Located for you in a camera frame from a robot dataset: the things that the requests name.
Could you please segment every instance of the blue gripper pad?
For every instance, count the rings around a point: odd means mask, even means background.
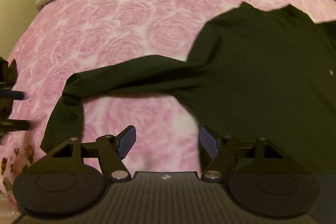
[[[199,138],[211,159],[216,158],[219,153],[216,139],[204,127],[199,131]]]
[[[121,137],[119,142],[119,148],[117,149],[118,156],[123,160],[128,152],[131,150],[135,141],[137,140],[137,132],[135,127],[131,127],[124,136]]]

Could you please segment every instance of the shirt sleeve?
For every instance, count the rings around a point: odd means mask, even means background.
[[[82,99],[99,95],[164,92],[201,84],[202,66],[150,55],[71,75],[49,118],[41,149],[46,153],[71,137],[82,136]]]

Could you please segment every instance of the bed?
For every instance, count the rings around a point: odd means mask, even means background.
[[[8,58],[17,61],[14,90],[28,95],[14,102],[10,118],[36,124],[3,138],[0,190],[16,204],[11,185],[45,155],[44,130],[71,74],[150,54],[186,60],[204,23],[242,1],[262,10],[292,4],[315,22],[336,19],[335,0],[37,0],[41,11]],[[84,111],[82,142],[136,127],[137,142],[123,161],[132,174],[200,172],[197,121],[174,97],[95,98],[84,102]],[[97,160],[84,162],[100,169]]]

